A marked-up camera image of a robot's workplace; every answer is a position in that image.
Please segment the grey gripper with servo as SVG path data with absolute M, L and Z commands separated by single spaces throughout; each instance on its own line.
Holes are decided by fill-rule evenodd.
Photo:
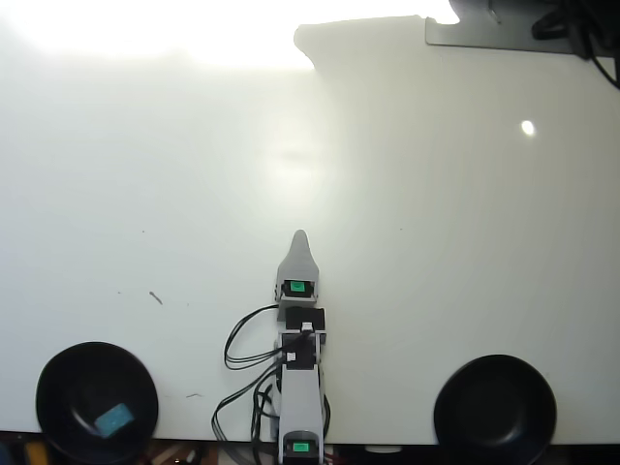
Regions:
M 275 301 L 281 306 L 315 307 L 318 302 L 319 268 L 305 230 L 294 233 L 289 252 L 277 269 Z

